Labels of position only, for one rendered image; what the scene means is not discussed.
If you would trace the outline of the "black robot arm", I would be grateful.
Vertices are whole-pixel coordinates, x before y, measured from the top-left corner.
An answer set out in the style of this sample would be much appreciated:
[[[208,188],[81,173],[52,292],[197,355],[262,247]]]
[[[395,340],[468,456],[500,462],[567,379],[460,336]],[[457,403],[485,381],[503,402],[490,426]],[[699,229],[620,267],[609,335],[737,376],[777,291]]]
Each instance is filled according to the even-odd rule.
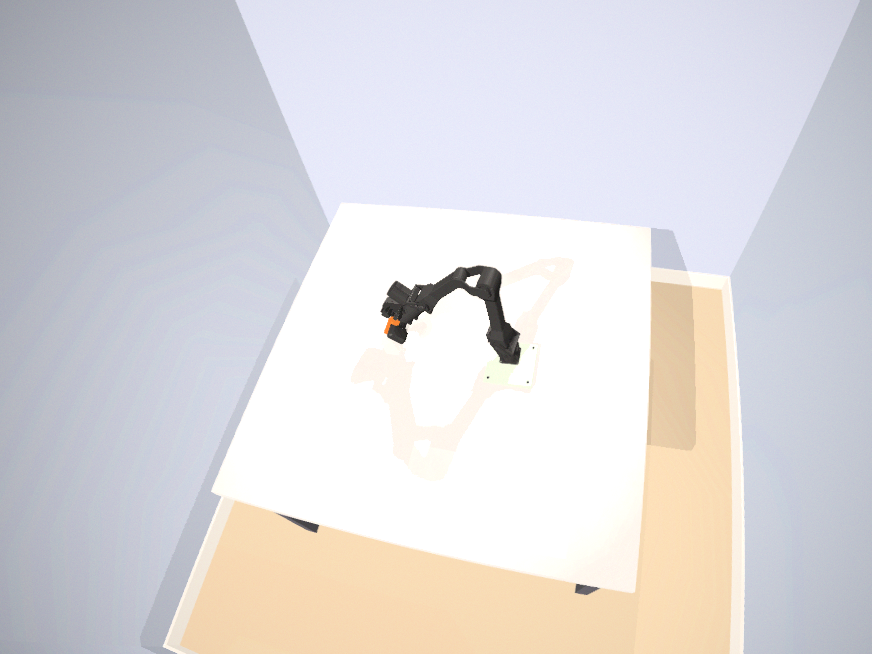
[[[480,275],[476,286],[468,285],[467,277],[476,275]],[[386,293],[388,297],[380,312],[383,317],[393,317],[396,321],[401,308],[406,304],[406,310],[411,316],[417,317],[424,311],[431,315],[441,298],[458,288],[464,289],[485,302],[490,321],[486,333],[487,343],[490,343],[500,357],[499,363],[518,365],[521,353],[518,343],[520,333],[505,319],[500,295],[502,277],[502,272],[496,267],[479,264],[471,267],[459,266],[435,284],[415,284],[412,289],[395,280]]]

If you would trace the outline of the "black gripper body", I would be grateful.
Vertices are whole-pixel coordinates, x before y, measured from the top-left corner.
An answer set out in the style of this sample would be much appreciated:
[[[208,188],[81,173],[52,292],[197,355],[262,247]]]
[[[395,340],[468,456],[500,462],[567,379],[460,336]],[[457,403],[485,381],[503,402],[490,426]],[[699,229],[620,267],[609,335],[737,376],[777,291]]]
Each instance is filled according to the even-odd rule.
[[[407,312],[406,304],[405,304],[401,308],[401,313],[397,319],[398,321],[400,321],[399,325],[397,325],[397,326],[391,325],[390,326],[388,333],[387,333],[387,338],[389,338],[389,339],[391,339],[399,344],[405,343],[406,339],[407,339],[407,335],[408,335],[408,332],[406,330],[406,325],[407,324],[411,325],[413,320],[416,320],[416,321],[418,320],[418,317],[419,316],[417,316],[417,317],[411,316]]]

